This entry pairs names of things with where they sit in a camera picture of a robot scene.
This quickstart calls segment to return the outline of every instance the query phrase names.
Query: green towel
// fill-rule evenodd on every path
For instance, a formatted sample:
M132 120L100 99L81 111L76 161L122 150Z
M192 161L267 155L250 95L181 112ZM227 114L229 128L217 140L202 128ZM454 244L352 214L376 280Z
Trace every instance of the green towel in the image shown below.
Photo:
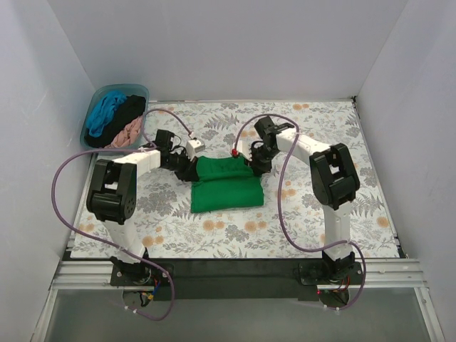
M192 183L192 212L256 207L264 204L259 177L244 164L244 158L212 159L197 163L199 182Z

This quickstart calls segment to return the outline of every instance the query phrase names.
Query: plastic bin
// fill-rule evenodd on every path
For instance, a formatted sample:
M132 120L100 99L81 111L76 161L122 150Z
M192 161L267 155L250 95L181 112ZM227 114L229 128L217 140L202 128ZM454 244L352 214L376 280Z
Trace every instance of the plastic bin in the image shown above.
M86 150L94 150L94 147L91 147L87 145L86 139L84 138L84 135L86 135L86 121L90 113L92 113L92 110L96 106L98 102L105 96L107 93L109 93L112 90L119 90L122 93L126 94L126 96L130 95L137 95L137 96L142 96L145 98L145 111L147 110L147 104L149 102L149 90L140 84L112 84L112 85L107 85L106 87L102 87L98 89L95 94L93 94L92 101L90 102L90 105L88 106L87 109L87 114L85 115L84 119L84 124L83 124L83 129L81 131L81 136L79 137L79 141L81 142L81 145L86 149ZM128 145L126 147L122 148L129 148L129 149L137 149L140 147L140 141L141 137L139 136L136 141Z

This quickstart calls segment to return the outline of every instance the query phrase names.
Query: black cloth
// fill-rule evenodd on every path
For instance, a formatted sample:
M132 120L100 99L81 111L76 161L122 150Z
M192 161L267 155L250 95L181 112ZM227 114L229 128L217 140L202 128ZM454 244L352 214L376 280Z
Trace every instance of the black cloth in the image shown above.
M115 136L119 134L126 125L144 113L144 109L144 97L136 95L128 96L127 100L122 103L114 113L113 120L103 128L101 135L95 138L88 134L88 130L86 130L84 135L85 141L89 146L95 148L105 147L111 144Z

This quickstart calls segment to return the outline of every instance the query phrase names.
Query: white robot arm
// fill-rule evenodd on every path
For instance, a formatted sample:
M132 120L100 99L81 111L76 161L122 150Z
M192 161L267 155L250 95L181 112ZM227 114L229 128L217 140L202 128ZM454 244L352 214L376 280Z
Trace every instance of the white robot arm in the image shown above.
M248 148L239 142L238 151L249 161L254 173L262 175L271 170L275 155L291 150L298 133L289 123L275 125L269 116L258 120L255 129L263 144L255 147L254 143ZM313 193L323 207L325 245L350 241L352 201L360 182L348 148L343 144L330 146L300 134L292 155L311 168ZM349 244L325 249L323 258L333 273L354 263L354 253Z
M103 223L113 242L138 256L145 255L146 250L133 219L137 179L163 167L175 171L181 180L196 180L195 155L204 149L204 143L191 139L181 153L171 153L174 136L169 131L158 130L156 150L145 149L114 160L98 160L93 170L86 201L88 210ZM119 260L128 264L139 262L125 253L120 253Z
M278 149L283 152L290 151L295 137L295 128L288 128L277 135ZM312 155L330 149L331 146L328 144L318 142L306 135L300 135L294 148L293 156L310 166ZM322 207L325 218L325 244L332 244L341 240L350 241L350 213L352 203L347 201L339 205L337 210L329 205L322 205ZM349 244L339 244L325 250L325 253L334 261L348 257L351 252L352 247Z

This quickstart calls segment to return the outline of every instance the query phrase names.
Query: floral tablecloth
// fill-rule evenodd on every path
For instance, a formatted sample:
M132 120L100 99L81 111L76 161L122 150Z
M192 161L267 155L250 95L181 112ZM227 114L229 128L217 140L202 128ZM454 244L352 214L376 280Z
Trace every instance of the floral tablecloth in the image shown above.
M366 143L351 102L314 103L176 103L151 105L178 114L204 140L207 157L228 157L242 123L253 115L276 113L295 120L301 131L321 142L346 144L361 181L351 215L351 239L366 257L398 257L390 222ZM258 136L252 125L242 133L249 143ZM171 130L184 141L187 135L167 113L154 112L146 121L153 138L158 128ZM277 214L277 185L285 154L273 161L263 175L264 206L206 214L190 213L191 184L172 172L153 170L138 180L137 207L133 217L142 243L152 258L299 258L320 257L293 248L284 238ZM287 229L303 247L319 247L325 240L323 210L311 189L310 169L292 158L280 194ZM109 239L104 226L84 207L79 228ZM77 235L73 258L107 258L118 251Z

